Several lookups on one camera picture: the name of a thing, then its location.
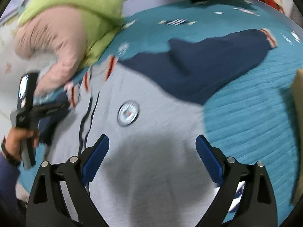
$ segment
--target jacket sleeve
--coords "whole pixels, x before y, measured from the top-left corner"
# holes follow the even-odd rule
[[[16,183],[19,174],[18,168],[9,164],[0,153],[0,196],[12,211],[18,211]]]

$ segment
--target round emblem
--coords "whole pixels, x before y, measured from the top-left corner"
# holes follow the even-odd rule
[[[125,102],[118,111],[118,124],[128,126],[133,123],[139,115],[139,105],[135,101]]]

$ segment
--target teal blanket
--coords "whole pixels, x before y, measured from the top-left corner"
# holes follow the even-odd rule
[[[234,8],[248,9],[255,14]],[[158,24],[161,20],[178,18],[196,23],[190,26]],[[281,223],[292,210],[291,194],[298,174],[297,120],[290,84],[296,69],[302,68],[302,44],[267,11],[241,1],[212,0],[197,6],[186,2],[169,4],[126,18],[128,22],[135,19],[133,25],[114,38],[98,63],[108,54],[119,55],[123,46],[126,50],[121,58],[142,51],[166,51],[167,41],[172,37],[198,42],[207,37],[264,27],[276,37],[278,47],[269,52],[260,66],[232,81],[206,102],[204,123],[208,140],[226,156],[247,164],[264,162]],[[20,181],[27,190],[31,188],[35,170],[31,176],[21,174]]]

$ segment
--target metal screw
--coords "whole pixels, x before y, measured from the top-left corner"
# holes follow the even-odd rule
[[[228,157],[228,158],[227,158],[227,161],[228,161],[229,163],[231,163],[231,164],[233,164],[233,163],[236,162],[236,160],[235,160],[234,157]]]
[[[77,162],[77,160],[78,160],[78,157],[77,157],[77,156],[73,156],[73,157],[71,157],[71,158],[69,159],[69,161],[72,162],[72,163]]]
[[[42,167],[47,167],[47,165],[48,165],[48,162],[47,162],[47,161],[43,161],[43,162],[41,163],[41,166],[42,166]]]
[[[258,165],[259,167],[263,167],[263,166],[264,166],[264,163],[263,163],[262,161],[258,161],[258,162],[257,162],[257,165]]]

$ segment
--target blue gripper pad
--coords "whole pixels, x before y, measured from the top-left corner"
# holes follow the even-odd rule
[[[210,145],[208,145],[201,136],[198,136],[196,139],[196,150],[213,182],[221,186],[224,181],[223,167],[212,153]]]
[[[90,157],[82,168],[81,182],[83,185],[93,181],[108,150],[109,138],[105,135],[101,141],[98,141],[97,147],[91,153]]]

